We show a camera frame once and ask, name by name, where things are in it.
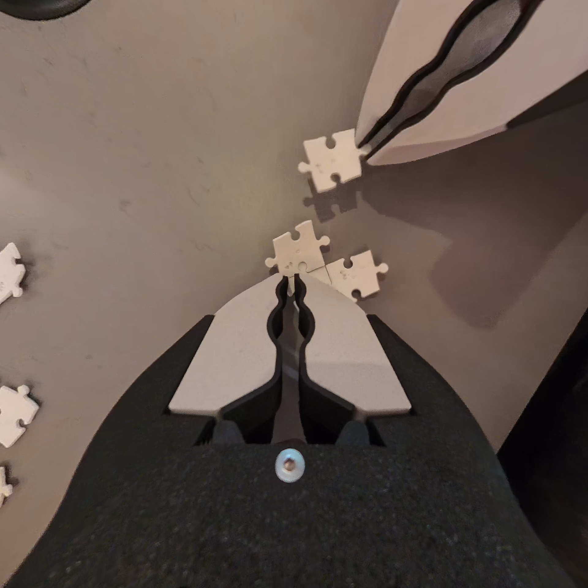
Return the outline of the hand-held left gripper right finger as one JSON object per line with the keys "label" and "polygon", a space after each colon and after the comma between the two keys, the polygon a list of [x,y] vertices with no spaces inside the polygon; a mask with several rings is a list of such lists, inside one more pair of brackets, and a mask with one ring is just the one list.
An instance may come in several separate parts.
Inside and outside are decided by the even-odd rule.
{"label": "hand-held left gripper right finger", "polygon": [[310,274],[295,275],[299,412],[307,443],[336,443],[352,421],[408,415],[401,381],[367,314]]}

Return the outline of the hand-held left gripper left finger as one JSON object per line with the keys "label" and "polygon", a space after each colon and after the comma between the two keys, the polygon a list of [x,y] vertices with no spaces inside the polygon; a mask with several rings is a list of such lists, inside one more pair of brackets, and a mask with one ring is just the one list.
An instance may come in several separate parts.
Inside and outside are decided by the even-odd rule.
{"label": "hand-held left gripper left finger", "polygon": [[236,424],[246,443],[271,443],[282,401],[283,310],[289,279],[274,274],[210,320],[168,404],[171,414]]}

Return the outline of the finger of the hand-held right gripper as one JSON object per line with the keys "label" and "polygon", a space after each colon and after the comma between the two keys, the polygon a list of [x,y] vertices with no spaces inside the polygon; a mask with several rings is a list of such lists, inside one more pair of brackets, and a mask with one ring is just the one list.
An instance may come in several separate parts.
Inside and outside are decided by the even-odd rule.
{"label": "finger of the hand-held right gripper", "polygon": [[439,67],[480,1],[399,1],[371,72],[357,122],[358,147],[403,107],[418,82]]}
{"label": "finger of the hand-held right gripper", "polygon": [[452,151],[587,71],[587,1],[480,1],[439,67],[375,136],[371,166]]}

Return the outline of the joined white puzzle pieces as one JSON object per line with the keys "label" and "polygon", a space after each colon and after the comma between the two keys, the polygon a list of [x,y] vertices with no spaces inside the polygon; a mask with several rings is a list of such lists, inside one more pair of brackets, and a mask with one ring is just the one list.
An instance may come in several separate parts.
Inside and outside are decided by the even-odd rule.
{"label": "joined white puzzle pieces", "polygon": [[325,263],[321,247],[330,244],[330,238],[315,236],[311,220],[307,220],[295,227],[299,234],[294,239],[290,232],[286,232],[273,240],[275,256],[267,258],[268,268],[276,267],[278,272],[289,280],[288,295],[295,292],[295,274],[308,274],[323,282],[353,302],[353,296],[358,292],[361,298],[367,298],[380,290],[379,275],[385,275],[389,267],[386,263],[376,264],[370,250],[350,257],[350,267],[345,266],[344,259]]}

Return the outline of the single white puzzle piece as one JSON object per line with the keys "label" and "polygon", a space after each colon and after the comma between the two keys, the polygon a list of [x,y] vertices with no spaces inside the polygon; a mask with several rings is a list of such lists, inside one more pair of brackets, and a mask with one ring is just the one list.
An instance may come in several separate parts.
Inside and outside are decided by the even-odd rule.
{"label": "single white puzzle piece", "polygon": [[348,129],[332,135],[334,146],[327,146],[325,136],[303,142],[307,161],[298,163],[298,172],[309,174],[317,193],[322,194],[337,187],[333,176],[339,183],[347,183],[362,176],[362,159],[371,152],[365,145],[355,144],[355,130]]}

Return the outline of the loose white puzzle pieces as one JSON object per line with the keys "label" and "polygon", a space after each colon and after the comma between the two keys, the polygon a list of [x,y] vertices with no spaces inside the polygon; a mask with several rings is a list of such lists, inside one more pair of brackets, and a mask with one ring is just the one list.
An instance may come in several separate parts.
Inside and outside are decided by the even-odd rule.
{"label": "loose white puzzle pieces", "polygon": [[30,388],[20,385],[16,389],[1,386],[1,445],[9,449],[26,432],[40,406],[30,396]]}

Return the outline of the scattered white puzzle pieces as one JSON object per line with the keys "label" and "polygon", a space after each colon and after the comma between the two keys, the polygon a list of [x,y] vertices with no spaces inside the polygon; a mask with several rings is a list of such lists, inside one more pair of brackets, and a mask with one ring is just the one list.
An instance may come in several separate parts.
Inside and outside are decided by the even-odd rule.
{"label": "scattered white puzzle pieces", "polygon": [[9,298],[19,298],[24,291],[21,282],[26,274],[26,267],[19,263],[21,254],[17,246],[10,242],[1,251],[1,304]]}

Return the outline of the person's dark clothing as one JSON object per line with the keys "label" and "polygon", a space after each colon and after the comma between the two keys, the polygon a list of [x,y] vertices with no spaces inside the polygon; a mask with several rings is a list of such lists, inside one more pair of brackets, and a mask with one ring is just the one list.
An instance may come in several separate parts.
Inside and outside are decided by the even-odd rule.
{"label": "person's dark clothing", "polygon": [[587,587],[587,312],[497,456],[535,533]]}

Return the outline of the black round table grommet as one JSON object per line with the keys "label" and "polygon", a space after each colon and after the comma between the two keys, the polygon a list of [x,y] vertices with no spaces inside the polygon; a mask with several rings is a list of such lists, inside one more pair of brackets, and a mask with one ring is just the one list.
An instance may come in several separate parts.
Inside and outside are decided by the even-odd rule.
{"label": "black round table grommet", "polygon": [[90,1],[1,1],[1,13],[25,21],[51,21],[75,13]]}

